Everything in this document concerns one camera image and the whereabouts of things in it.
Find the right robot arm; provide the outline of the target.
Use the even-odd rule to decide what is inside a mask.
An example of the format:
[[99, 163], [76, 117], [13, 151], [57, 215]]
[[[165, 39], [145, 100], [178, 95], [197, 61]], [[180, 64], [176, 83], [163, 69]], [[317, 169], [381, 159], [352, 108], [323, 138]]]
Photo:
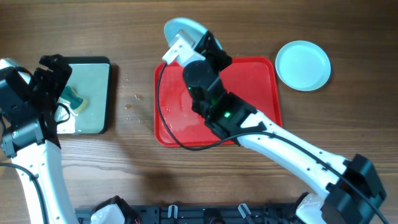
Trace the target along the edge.
[[356, 155], [349, 160], [324, 151], [227, 91], [220, 72], [232, 59], [211, 32], [196, 39], [181, 35], [177, 51], [192, 109], [211, 132], [222, 141], [230, 140], [265, 155], [311, 188], [294, 208], [301, 222], [368, 223], [381, 215], [386, 191], [369, 159]]

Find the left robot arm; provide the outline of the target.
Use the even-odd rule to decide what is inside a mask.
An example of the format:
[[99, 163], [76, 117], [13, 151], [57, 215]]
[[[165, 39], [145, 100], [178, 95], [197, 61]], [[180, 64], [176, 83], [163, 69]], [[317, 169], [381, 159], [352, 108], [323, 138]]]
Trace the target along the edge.
[[55, 112], [72, 68], [62, 55], [44, 55], [34, 73], [1, 69], [1, 148], [21, 180], [31, 223], [77, 223], [62, 172]]

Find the green yellow sponge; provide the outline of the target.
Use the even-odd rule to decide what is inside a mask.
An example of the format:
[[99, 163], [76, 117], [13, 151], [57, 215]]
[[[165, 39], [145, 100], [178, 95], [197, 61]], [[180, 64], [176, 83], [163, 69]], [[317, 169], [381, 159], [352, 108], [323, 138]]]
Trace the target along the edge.
[[74, 88], [69, 85], [64, 88], [58, 102], [67, 105], [74, 115], [79, 115], [89, 104], [87, 99], [80, 96]]

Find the teal plate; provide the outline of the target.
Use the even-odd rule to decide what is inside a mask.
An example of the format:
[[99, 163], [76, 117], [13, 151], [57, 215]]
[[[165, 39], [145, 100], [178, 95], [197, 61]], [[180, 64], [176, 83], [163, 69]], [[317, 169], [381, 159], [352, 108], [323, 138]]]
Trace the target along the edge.
[[275, 70], [280, 80], [297, 91], [315, 91], [331, 77], [331, 62], [318, 45], [295, 40], [285, 44], [275, 58]]
[[179, 33], [185, 42], [191, 45], [192, 50], [196, 50], [197, 45], [209, 30], [197, 21], [186, 17], [176, 17], [167, 21], [164, 25], [164, 35], [169, 49], [180, 39]]

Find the teal plate top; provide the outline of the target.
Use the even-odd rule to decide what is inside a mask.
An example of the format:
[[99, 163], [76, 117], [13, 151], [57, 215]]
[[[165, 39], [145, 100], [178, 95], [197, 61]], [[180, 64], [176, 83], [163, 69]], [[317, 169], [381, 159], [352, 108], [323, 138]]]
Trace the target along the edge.
[[331, 77], [331, 62], [318, 45], [295, 40], [285, 44], [275, 58], [275, 70], [280, 80], [297, 91], [315, 91]]

